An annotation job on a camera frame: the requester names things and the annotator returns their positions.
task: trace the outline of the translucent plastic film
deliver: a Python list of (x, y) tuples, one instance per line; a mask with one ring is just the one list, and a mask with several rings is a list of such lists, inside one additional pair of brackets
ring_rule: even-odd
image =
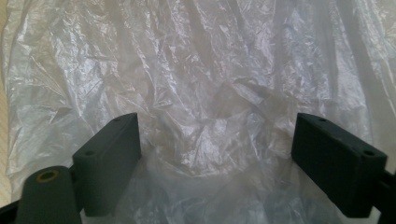
[(13, 199), (137, 112), (143, 159), (110, 223), (362, 223), (292, 162), (291, 142), (298, 112), (322, 116), (394, 172), (395, 11), (393, 0), (8, 0)]

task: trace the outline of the screw hole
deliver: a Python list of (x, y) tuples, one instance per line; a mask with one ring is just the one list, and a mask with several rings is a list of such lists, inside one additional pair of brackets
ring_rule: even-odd
[(92, 156), (93, 154), (95, 154), (93, 151), (86, 151), (85, 152), (86, 156)]
[(374, 152), (369, 151), (369, 150), (364, 150), (363, 153), (367, 156), (374, 156)]
[(47, 183), (50, 182), (51, 180), (55, 179), (58, 177), (59, 171), (57, 170), (48, 170), (46, 172), (43, 172), (37, 176), (35, 181), (38, 183)]

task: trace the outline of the plastic sheet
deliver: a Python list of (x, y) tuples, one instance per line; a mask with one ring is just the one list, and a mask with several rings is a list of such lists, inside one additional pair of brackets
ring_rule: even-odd
[(29, 174), (70, 165), (110, 119), (137, 112), (143, 159), (116, 216), (93, 222), (356, 222), (291, 161), (291, 140), (297, 112), (316, 114), (395, 170), (395, 10), (393, 0), (8, 0), (13, 199)]

